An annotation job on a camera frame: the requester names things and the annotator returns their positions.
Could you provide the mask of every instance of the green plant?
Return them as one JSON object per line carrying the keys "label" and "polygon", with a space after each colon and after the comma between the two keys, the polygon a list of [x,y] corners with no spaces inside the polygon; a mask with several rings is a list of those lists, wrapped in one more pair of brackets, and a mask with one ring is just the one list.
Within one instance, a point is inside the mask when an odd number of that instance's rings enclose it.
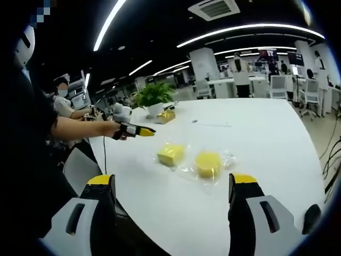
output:
{"label": "green plant", "polygon": [[173,101],[171,95],[174,90],[166,83],[147,84],[137,95],[133,101],[139,107],[149,107],[157,103],[167,103]]}

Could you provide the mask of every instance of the monitor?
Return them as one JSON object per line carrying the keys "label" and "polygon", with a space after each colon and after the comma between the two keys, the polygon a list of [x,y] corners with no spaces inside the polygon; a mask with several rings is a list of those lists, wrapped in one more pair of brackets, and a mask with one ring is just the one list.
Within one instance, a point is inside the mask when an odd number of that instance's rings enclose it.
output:
{"label": "monitor", "polygon": [[260,59],[266,61],[278,61],[278,55],[276,49],[259,49]]}
{"label": "monitor", "polygon": [[288,52],[288,59],[291,65],[304,66],[303,56],[297,52]]}

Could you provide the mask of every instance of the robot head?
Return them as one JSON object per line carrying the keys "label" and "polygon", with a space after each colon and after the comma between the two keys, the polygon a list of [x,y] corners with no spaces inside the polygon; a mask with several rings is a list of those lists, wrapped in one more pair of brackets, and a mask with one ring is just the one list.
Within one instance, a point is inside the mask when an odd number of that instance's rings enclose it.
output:
{"label": "robot head", "polygon": [[34,37],[34,29],[28,26],[18,41],[15,49],[15,61],[21,67],[24,67],[31,59],[36,41]]}

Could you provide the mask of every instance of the yellow box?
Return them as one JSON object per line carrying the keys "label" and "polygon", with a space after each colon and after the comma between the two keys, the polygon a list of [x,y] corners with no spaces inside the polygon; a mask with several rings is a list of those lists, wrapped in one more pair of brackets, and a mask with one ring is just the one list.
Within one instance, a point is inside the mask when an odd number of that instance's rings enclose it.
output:
{"label": "yellow box", "polygon": [[159,115],[157,115],[156,123],[158,124],[165,124],[169,121],[173,120],[175,118],[175,113],[171,109],[167,109],[166,111],[163,111]]}

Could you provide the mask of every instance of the pillar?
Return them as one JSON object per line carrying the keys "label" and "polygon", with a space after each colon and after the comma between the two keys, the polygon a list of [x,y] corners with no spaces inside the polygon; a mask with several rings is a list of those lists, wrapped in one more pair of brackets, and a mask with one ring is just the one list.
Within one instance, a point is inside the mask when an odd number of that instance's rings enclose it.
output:
{"label": "pillar", "polygon": [[327,70],[327,74],[329,75],[329,81],[333,85],[339,84],[341,82],[340,72],[337,68],[337,63],[332,54],[332,51],[330,50],[328,45],[326,43],[318,44],[311,47],[311,50],[313,53],[314,51],[318,51],[319,54],[321,55],[321,59],[323,60],[323,63]]}
{"label": "pillar", "polygon": [[196,80],[203,80],[207,77],[210,80],[219,79],[218,65],[212,49],[201,48],[192,51],[190,58]]}
{"label": "pillar", "polygon": [[304,61],[304,67],[301,67],[302,75],[307,77],[307,70],[311,69],[314,71],[314,63],[315,59],[313,56],[313,52],[311,48],[308,45],[308,42],[298,40],[295,42],[295,46],[297,48],[297,53],[302,54],[303,61]]}
{"label": "pillar", "polygon": [[135,79],[135,86],[137,91],[141,91],[143,88],[145,88],[145,79],[144,77],[138,77]]}

